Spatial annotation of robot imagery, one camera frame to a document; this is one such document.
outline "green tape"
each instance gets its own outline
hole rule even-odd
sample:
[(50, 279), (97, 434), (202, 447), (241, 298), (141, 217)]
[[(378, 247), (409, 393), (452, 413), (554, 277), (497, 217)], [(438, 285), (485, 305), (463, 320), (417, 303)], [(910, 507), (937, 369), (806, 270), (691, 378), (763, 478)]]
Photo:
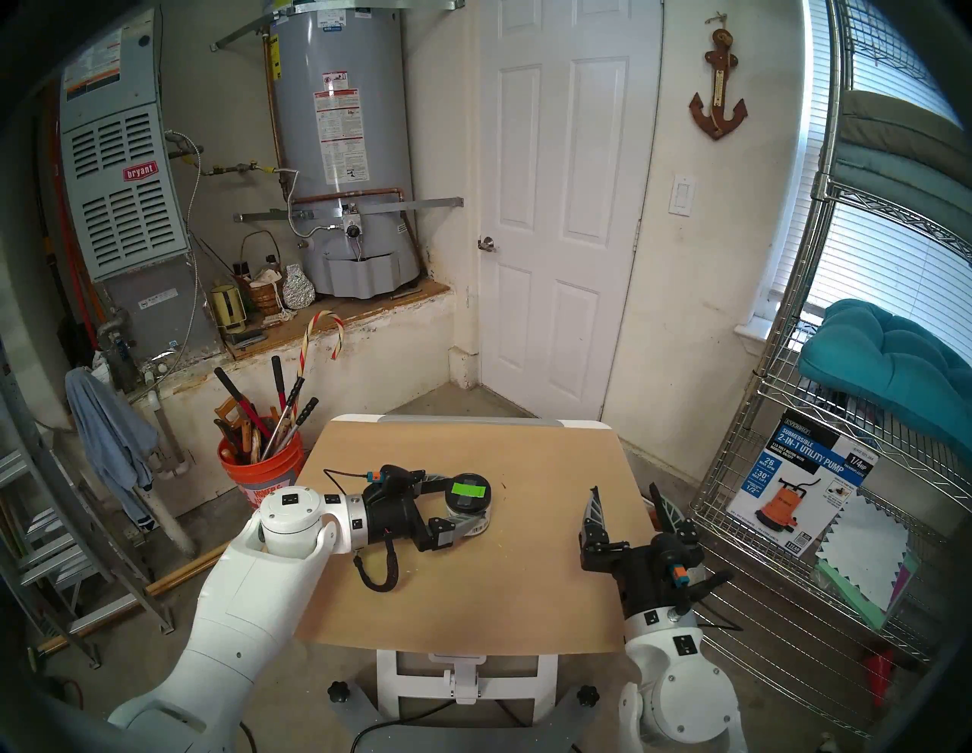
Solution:
[(475, 484), (452, 485), (452, 494), (459, 496), (486, 496), (486, 487), (477, 487)]

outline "table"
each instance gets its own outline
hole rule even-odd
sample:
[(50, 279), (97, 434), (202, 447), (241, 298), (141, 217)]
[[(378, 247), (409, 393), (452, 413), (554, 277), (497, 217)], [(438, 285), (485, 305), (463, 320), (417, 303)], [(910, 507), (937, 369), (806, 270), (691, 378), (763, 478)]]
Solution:
[[(573, 692), (554, 709), (556, 657), (615, 652), (624, 646), (613, 579), (580, 568), (577, 536), (591, 487), (599, 488), (611, 540), (639, 546), (654, 535), (617, 435), (598, 422), (341, 416), (325, 427), (297, 484), (331, 493), (335, 489), (324, 468), (364, 473), (384, 463), (484, 476), (492, 487), (492, 519), (479, 536), (439, 552), (419, 553), (411, 542), (396, 542), (400, 579), (391, 593), (366, 588), (350, 555), (335, 556), (328, 564), (295, 636), (378, 651), (382, 716), (352, 688), (348, 702), (355, 709), (351, 712), (345, 704), (345, 721), (352, 729), (363, 729), (368, 719), (398, 718), (399, 696), (457, 702), (533, 698), (535, 723), (541, 727), (530, 729), (524, 750), (531, 749), (530, 741), (537, 745), (541, 728), (560, 743), (565, 730), (580, 726), (574, 731), (578, 734), (593, 709), (578, 704)], [(337, 480), (348, 493), (365, 486), (364, 479)], [(441, 495), (420, 497), (418, 505), (426, 520), (447, 514)], [(371, 578), (383, 580), (384, 547), (368, 547), (362, 556)], [(444, 678), (399, 675), (398, 651), (444, 657), (436, 661), (455, 668)], [(515, 678), (524, 681), (518, 688), (497, 683), (509, 678), (478, 678), (475, 668), (489, 655), (538, 656), (538, 676)], [(516, 695), (494, 695), (490, 681), (495, 694)], [(442, 743), (442, 728), (434, 739), (416, 731), (436, 728), (391, 729), (416, 746)], [(491, 744), (516, 749), (507, 739), (516, 730), (489, 732), (500, 734)], [(379, 737), (374, 750), (395, 749), (383, 748), (386, 738)], [(403, 741), (399, 738), (396, 744)], [(466, 739), (454, 742), (472, 744)], [(481, 735), (474, 747), (480, 744)]]

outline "white door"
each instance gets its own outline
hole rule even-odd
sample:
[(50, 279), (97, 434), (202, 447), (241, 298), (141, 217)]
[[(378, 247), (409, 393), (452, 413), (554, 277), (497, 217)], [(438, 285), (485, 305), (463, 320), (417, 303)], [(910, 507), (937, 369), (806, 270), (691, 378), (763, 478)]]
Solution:
[(479, 252), (482, 381), (545, 418), (597, 419), (642, 213), (661, 3), (478, 4), (480, 235), (496, 249)]

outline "striped candy cane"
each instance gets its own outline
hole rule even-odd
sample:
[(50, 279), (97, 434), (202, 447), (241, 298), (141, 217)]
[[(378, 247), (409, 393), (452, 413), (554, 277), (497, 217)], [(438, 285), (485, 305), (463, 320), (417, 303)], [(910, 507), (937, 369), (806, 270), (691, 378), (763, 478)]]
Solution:
[[(300, 345), (300, 366), (297, 368), (297, 376), (302, 377), (304, 371), (304, 365), (307, 363), (307, 346), (310, 345), (310, 333), (314, 331), (314, 326), (317, 324), (317, 320), (321, 317), (331, 317), (337, 323), (337, 345), (334, 346), (334, 350), (330, 353), (330, 359), (337, 359), (337, 354), (341, 352), (341, 348), (344, 346), (344, 323), (337, 318), (337, 315), (333, 311), (319, 311), (314, 315), (314, 318), (307, 325), (307, 331), (304, 332), (304, 340)], [(297, 415), (297, 404), (294, 402), (294, 417)]]

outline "window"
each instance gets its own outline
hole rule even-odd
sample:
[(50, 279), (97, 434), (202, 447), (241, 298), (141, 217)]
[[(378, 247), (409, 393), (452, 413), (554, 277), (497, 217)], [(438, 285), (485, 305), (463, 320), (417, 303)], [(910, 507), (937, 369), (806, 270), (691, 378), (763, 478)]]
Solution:
[[(865, 0), (846, 0), (853, 86), (905, 99), (958, 123), (915, 53)], [(800, 189), (770, 291), (786, 287), (810, 211), (827, 117), (830, 38), (824, 0), (810, 0), (814, 42), (810, 124)], [(972, 268), (956, 254), (890, 220), (838, 204), (808, 297), (808, 313), (841, 298), (870, 301), (934, 333), (972, 363)]]

